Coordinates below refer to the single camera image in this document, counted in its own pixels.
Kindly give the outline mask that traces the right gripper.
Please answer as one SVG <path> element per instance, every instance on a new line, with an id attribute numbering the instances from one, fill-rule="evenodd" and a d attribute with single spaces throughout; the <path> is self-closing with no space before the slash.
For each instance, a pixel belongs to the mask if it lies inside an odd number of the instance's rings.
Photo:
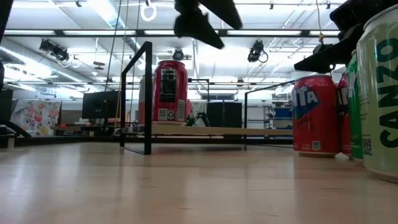
<path id="1" fill-rule="evenodd" d="M 338 39 L 343 40 L 350 28 L 358 24 L 363 26 L 372 16 L 396 4 L 397 0 L 347 0 L 330 13 L 330 19 L 340 31 Z M 351 53 L 355 48 L 356 42 L 341 41 L 297 62 L 294 69 L 303 72 L 328 73 L 332 71 L 331 65 L 349 64 Z"/>

